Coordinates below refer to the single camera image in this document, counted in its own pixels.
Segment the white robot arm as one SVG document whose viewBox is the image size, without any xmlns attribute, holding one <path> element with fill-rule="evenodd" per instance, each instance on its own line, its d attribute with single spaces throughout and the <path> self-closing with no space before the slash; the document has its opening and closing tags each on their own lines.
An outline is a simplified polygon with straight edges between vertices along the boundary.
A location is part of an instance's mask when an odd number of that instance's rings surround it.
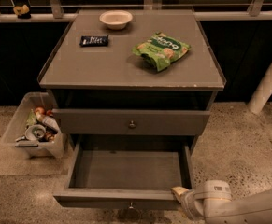
<svg viewBox="0 0 272 224">
<path fill-rule="evenodd" d="M 232 199 L 230 186 L 209 180 L 196 189 L 171 189 L 191 221 L 205 224 L 272 224 L 272 189 L 243 199 Z"/>
</svg>

